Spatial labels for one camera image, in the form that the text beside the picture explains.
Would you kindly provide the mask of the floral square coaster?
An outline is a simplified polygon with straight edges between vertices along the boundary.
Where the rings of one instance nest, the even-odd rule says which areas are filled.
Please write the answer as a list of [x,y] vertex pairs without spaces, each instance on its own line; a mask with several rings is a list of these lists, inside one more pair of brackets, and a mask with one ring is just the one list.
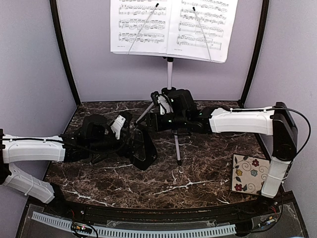
[[266,159],[234,154],[232,160],[231,191],[261,195],[270,161]]

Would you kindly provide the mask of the right black corner post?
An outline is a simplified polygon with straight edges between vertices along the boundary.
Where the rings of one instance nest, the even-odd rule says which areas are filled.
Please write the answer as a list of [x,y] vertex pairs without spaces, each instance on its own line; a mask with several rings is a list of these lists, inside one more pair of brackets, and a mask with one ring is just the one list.
[[239,106],[241,108],[245,107],[247,97],[249,95],[251,85],[252,85],[252,82],[253,82],[253,79],[255,76],[257,64],[259,61],[261,47],[262,47],[264,33],[265,33],[266,22],[267,22],[269,2],[270,2],[270,0],[262,0],[261,14],[260,14],[260,19],[259,19],[259,25],[258,25],[255,46],[254,46],[254,50],[253,50],[253,54],[252,54],[246,82],[244,84],[244,88],[242,91],[242,95],[240,97],[240,100],[238,101]]

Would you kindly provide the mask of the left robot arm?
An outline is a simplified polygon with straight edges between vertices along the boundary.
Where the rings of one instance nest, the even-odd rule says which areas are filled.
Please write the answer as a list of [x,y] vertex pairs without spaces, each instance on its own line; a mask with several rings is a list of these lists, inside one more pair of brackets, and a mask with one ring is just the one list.
[[70,206],[59,197],[58,187],[18,168],[22,161],[73,163],[94,155],[110,155],[122,150],[129,138],[130,113],[120,113],[111,123],[102,115],[84,117],[82,126],[72,134],[51,137],[19,137],[0,134],[0,183],[49,204],[59,216]]

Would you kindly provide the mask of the sheet music page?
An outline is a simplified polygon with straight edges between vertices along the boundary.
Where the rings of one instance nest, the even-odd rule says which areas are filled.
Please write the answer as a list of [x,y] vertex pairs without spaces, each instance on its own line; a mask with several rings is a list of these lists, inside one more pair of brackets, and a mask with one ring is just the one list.
[[167,52],[172,1],[112,0],[110,51],[156,55]]
[[237,0],[173,0],[167,54],[225,63]]

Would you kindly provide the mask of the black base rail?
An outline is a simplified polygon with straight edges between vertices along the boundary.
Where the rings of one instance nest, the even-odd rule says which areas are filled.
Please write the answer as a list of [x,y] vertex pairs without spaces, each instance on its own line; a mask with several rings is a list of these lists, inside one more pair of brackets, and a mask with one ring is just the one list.
[[298,213],[298,204],[293,192],[279,194],[274,199],[255,197],[250,201],[240,201],[233,204],[221,204],[217,206],[205,206],[197,208],[118,208],[102,206],[96,203],[78,203],[64,201],[68,208],[63,212],[57,206],[45,205],[30,198],[24,208],[20,223],[23,224],[32,217],[33,211],[44,212],[54,217],[74,218],[79,222],[89,224],[115,220],[122,222],[194,222],[202,220],[215,220],[218,223],[249,223],[257,216],[269,214],[286,214],[290,212],[290,207],[294,206],[295,213]]

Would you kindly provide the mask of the black corner post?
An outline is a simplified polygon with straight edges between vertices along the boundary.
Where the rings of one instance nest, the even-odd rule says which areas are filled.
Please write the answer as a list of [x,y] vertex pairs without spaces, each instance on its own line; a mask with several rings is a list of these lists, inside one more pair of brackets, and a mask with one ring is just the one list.
[[267,22],[269,2],[270,2],[270,0],[262,0],[261,14],[260,14],[260,19],[259,19],[259,25],[258,25],[255,46],[254,46],[254,50],[253,50],[253,54],[252,54],[246,82],[244,84],[244,88],[242,91],[242,95],[240,97],[240,100],[238,101],[239,106],[241,108],[245,107],[247,97],[249,95],[251,85],[252,85],[252,82],[253,82],[253,79],[255,76],[257,64],[259,61],[261,47],[262,47],[264,33],[265,33],[266,22]]
[[66,52],[66,47],[64,43],[64,38],[63,38],[63,33],[62,33],[62,28],[61,28],[61,23],[60,23],[60,17],[59,17],[59,12],[58,12],[58,7],[57,7],[57,1],[56,0],[50,0],[50,9],[51,9],[51,15],[52,15],[52,20],[53,20],[53,26],[54,26],[54,31],[55,31],[55,36],[57,40],[57,45],[59,49],[59,54],[62,60],[62,64],[64,67],[64,71],[66,74],[67,82],[69,85],[69,88],[71,90],[71,94],[73,97],[73,100],[75,102],[76,107],[79,107],[81,105],[81,100],[75,85],[75,80],[71,71],[68,55]]

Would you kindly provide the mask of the white music stand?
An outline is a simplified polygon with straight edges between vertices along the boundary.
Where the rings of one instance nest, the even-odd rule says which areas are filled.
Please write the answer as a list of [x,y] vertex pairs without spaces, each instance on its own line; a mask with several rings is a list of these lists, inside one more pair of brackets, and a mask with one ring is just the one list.
[[199,110],[186,89],[172,86],[175,58],[224,63],[236,16],[235,0],[112,0],[110,50],[115,54],[163,57],[167,86],[151,94],[152,107],[136,121],[135,137],[127,149],[131,163],[146,170],[157,158],[147,132],[185,129],[211,134],[222,109]]

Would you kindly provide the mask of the black metronome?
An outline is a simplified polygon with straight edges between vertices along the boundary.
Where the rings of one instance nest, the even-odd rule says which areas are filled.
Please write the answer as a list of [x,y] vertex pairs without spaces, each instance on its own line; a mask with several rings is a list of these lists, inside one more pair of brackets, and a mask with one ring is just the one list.
[[147,170],[156,160],[158,153],[145,126],[136,127],[131,145],[130,162],[142,171]]

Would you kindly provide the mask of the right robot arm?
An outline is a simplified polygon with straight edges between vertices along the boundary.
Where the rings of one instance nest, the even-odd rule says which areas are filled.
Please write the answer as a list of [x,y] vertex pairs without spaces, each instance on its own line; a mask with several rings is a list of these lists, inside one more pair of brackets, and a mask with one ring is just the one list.
[[283,102],[257,109],[202,108],[198,110],[189,90],[168,94],[152,93],[153,105],[159,112],[147,113],[146,125],[155,131],[186,129],[199,134],[225,132],[257,133],[273,137],[273,152],[268,176],[261,188],[262,197],[253,203],[253,211],[263,215],[286,178],[291,165],[302,151],[297,146],[298,128]]

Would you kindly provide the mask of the left black corner post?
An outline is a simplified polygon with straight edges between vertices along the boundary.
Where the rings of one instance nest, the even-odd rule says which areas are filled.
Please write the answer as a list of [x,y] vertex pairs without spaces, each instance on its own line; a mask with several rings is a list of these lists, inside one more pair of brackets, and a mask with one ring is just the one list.
[[50,9],[51,9],[51,15],[52,15],[52,20],[53,20],[53,26],[54,26],[54,31],[55,31],[55,36],[57,40],[57,45],[59,49],[59,54],[62,60],[62,64],[64,67],[64,71],[66,74],[67,82],[69,85],[69,88],[71,90],[71,94],[73,97],[73,100],[75,102],[76,107],[79,107],[81,105],[81,100],[75,85],[75,80],[71,71],[68,55],[66,52],[66,47],[64,43],[64,38],[63,38],[63,33],[62,33],[62,28],[61,28],[61,23],[60,23],[60,17],[59,17],[59,12],[58,12],[58,7],[57,7],[57,1],[56,0],[50,0]]

